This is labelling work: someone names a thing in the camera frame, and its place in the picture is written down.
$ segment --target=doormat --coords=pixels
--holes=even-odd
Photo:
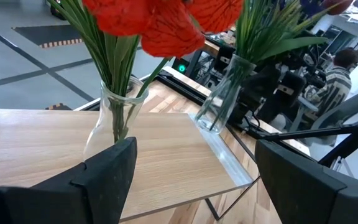
[[[78,44],[83,41],[80,33],[71,25],[14,27],[12,29],[43,49]]]
[[[56,105],[49,106],[45,108],[45,110],[72,110],[72,109],[64,105],[63,103],[59,103]]]

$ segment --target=glass vase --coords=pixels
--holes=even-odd
[[[126,97],[111,92],[101,82],[99,119],[88,137],[84,150],[84,160],[125,139],[144,100],[149,95],[146,89],[136,98],[143,83],[136,77],[130,77]]]
[[[222,81],[209,94],[195,116],[195,121],[200,128],[216,134],[222,131],[236,104],[242,81],[254,68],[253,63],[233,55]]]

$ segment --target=flower petal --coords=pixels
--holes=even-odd
[[[181,0],[159,1],[142,34],[142,48],[155,57],[181,57],[201,48],[204,35],[193,25]]]
[[[223,32],[238,19],[244,0],[193,0],[187,4],[191,15],[205,32]]]
[[[144,32],[152,20],[149,0],[84,0],[95,15],[99,28],[111,35],[134,35]]]

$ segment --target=light wood tabletop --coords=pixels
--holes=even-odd
[[[97,111],[0,109],[0,185],[30,187],[82,162],[98,116]],[[233,182],[187,114],[141,113],[129,136],[137,138],[138,156],[121,220],[252,182]]]

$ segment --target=striped shirt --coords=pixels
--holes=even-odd
[[[333,67],[326,75],[327,82],[324,87],[317,89],[308,86],[305,90],[304,97],[319,109],[317,112],[306,109],[302,116],[302,123],[306,127],[311,127],[321,115],[341,104],[352,88],[349,70]]]

